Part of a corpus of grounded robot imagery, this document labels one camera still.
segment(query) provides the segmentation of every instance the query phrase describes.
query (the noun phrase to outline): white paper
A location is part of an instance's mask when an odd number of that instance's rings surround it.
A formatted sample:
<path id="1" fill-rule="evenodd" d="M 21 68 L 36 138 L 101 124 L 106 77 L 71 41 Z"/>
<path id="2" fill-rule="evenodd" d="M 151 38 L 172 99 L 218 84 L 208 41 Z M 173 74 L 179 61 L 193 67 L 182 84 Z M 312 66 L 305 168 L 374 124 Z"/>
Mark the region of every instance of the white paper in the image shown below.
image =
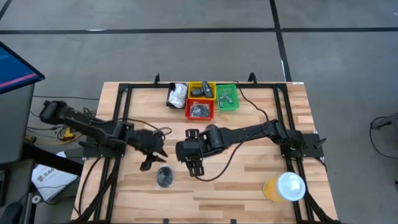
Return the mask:
<path id="1" fill-rule="evenodd" d="M 66 157 L 65 152 L 58 152 L 57 156 Z M 38 165 L 32 174 L 32 182 L 42 195 L 45 201 L 49 201 L 56 196 L 66 185 L 76 180 L 77 175 L 59 171 L 52 167 Z"/>

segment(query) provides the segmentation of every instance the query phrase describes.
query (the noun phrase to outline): tape roll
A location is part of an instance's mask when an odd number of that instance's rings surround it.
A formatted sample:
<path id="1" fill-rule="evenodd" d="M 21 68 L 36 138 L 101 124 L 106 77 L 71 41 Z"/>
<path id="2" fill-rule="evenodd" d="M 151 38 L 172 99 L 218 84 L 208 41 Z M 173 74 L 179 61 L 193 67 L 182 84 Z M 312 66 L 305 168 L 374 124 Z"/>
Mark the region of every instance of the tape roll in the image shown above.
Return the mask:
<path id="1" fill-rule="evenodd" d="M 42 200 L 42 197 L 39 195 L 35 195 L 35 197 L 32 198 L 32 203 L 37 204 Z"/>

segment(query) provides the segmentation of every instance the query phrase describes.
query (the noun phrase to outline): plastic cup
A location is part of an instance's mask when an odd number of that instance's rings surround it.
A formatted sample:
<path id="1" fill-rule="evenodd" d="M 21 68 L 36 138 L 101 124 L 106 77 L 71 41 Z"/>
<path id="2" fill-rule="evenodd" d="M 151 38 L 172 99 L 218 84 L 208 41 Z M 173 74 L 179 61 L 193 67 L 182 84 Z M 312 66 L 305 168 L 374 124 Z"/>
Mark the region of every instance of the plastic cup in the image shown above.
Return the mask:
<path id="1" fill-rule="evenodd" d="M 305 184 L 299 175 L 286 172 L 268 180 L 263 191 L 266 198 L 273 202 L 294 202 L 304 197 Z"/>

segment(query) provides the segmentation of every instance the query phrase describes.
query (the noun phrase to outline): table leg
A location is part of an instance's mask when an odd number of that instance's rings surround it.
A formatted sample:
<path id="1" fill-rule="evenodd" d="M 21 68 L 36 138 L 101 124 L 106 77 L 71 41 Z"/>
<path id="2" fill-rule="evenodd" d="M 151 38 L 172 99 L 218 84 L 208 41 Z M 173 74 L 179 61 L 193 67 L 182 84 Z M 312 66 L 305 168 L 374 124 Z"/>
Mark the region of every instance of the table leg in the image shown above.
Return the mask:
<path id="1" fill-rule="evenodd" d="M 31 144 L 24 144 L 22 159 L 33 159 L 36 163 L 53 167 L 57 170 L 80 176 L 83 165 L 69 159 L 59 157 Z"/>

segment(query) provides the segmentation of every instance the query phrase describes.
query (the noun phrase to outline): yellow bin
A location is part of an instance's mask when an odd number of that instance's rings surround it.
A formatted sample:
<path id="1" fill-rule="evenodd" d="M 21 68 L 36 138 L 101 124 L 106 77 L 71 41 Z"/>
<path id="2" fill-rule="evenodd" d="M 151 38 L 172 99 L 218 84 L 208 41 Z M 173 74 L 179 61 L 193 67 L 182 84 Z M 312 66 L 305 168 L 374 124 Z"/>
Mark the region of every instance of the yellow bin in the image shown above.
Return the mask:
<path id="1" fill-rule="evenodd" d="M 206 96 L 199 96 L 199 97 L 192 96 L 191 91 L 196 88 L 201 88 L 202 82 L 189 82 L 189 84 L 188 84 L 188 99 L 204 99 L 204 100 L 213 100 L 214 101 L 217 96 L 216 83 L 215 82 L 207 82 L 207 83 L 209 83 L 211 91 L 213 92 L 212 98 L 206 98 Z"/>
<path id="2" fill-rule="evenodd" d="M 305 184 L 299 175 L 286 172 L 268 180 L 263 191 L 266 198 L 273 202 L 294 202 L 304 197 Z"/>

